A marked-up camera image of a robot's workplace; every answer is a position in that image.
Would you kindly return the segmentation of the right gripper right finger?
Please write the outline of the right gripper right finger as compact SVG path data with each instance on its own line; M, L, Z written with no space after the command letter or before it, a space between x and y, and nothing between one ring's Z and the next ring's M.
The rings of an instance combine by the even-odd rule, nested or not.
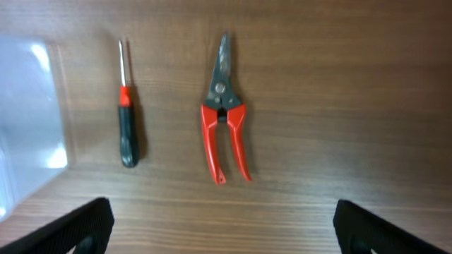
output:
M345 254L446 254L349 200L338 201L333 226L340 250Z

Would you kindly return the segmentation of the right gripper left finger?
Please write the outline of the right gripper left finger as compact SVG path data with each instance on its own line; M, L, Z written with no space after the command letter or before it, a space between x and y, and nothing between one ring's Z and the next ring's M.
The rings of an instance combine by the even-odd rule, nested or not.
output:
M114 226L107 198L96 198L36 231L1 247L1 254L104 254Z

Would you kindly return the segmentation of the black red screwdriver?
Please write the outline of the black red screwdriver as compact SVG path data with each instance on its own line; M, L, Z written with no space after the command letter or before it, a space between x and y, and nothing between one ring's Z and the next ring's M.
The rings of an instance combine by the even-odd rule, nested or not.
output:
M121 40L119 46L119 64L121 87L119 91L119 151L122 164L133 168L140 159L139 144L136 132L135 110L130 86L126 82L126 68L124 61L124 45Z

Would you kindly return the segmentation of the red handled snips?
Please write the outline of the red handled snips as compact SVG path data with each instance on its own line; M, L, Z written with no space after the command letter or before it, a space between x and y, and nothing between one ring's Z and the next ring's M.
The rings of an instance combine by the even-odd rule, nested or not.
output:
M243 140L247 107L238 98L232 86L231 45L231 35L225 32L220 40L206 99L201 105L201 130L206 161L211 176L218 185L226 183L220 167L216 142L216 127L219 123L226 123L229 127L232 150L239 171L245 180L251 180Z

